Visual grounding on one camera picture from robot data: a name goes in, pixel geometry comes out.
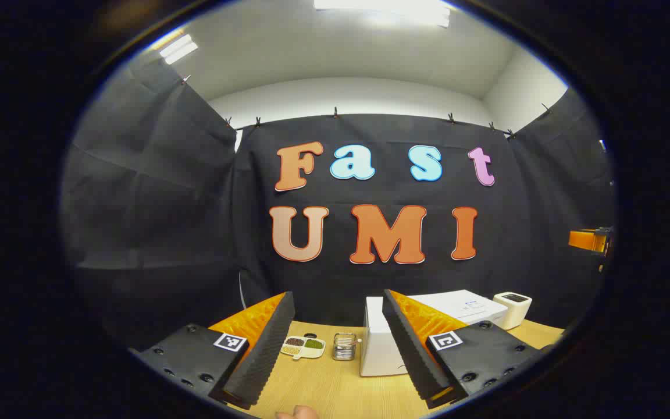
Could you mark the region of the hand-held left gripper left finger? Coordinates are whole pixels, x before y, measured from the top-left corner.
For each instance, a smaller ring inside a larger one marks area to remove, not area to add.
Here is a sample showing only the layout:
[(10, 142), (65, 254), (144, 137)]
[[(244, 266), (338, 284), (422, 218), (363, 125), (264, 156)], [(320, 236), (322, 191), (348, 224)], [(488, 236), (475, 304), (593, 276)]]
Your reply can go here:
[(293, 293), (284, 292), (212, 326), (187, 324), (130, 352), (196, 397), (248, 410), (258, 403), (294, 316)]

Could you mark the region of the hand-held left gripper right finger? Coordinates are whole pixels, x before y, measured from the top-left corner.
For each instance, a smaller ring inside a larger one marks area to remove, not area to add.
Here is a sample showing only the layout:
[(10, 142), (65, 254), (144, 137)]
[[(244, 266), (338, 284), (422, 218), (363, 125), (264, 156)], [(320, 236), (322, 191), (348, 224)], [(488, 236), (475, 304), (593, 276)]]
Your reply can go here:
[(491, 321), (469, 325), (390, 289), (382, 313), (429, 409), (486, 393), (545, 355)]

